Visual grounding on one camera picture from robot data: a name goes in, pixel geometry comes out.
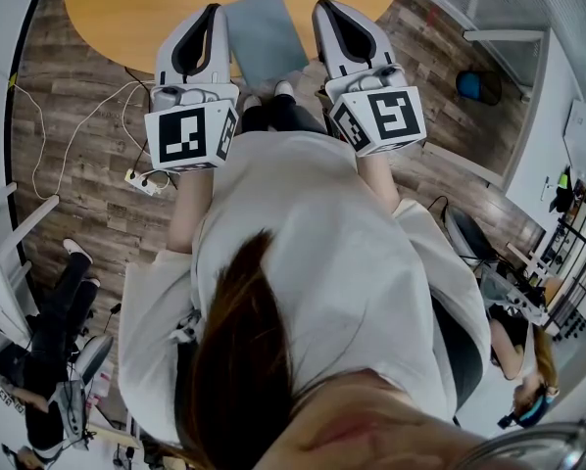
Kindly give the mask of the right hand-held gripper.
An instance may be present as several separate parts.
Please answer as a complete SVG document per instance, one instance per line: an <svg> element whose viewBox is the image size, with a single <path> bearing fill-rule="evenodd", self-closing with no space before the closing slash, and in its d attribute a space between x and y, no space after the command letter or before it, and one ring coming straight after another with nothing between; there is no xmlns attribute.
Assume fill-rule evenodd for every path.
<svg viewBox="0 0 586 470"><path fill-rule="evenodd" d="M318 57L334 78L325 84L328 118L356 155L395 151L425 139L418 89L407 84L404 69L394 64L386 33L334 0L317 1L312 20ZM359 72L342 76L342 71Z"/></svg>

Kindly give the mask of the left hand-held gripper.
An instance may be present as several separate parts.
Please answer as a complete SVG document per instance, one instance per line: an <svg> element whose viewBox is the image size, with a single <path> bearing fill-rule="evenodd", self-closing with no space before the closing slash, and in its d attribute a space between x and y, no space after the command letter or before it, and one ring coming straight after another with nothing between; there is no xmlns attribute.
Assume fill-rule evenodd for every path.
<svg viewBox="0 0 586 470"><path fill-rule="evenodd" d="M157 60L199 80L230 80L228 26L211 3L184 20L165 40ZM185 172L226 163L239 120L239 88L232 82L184 82L162 72L151 89L153 112L144 117L155 170Z"/></svg>

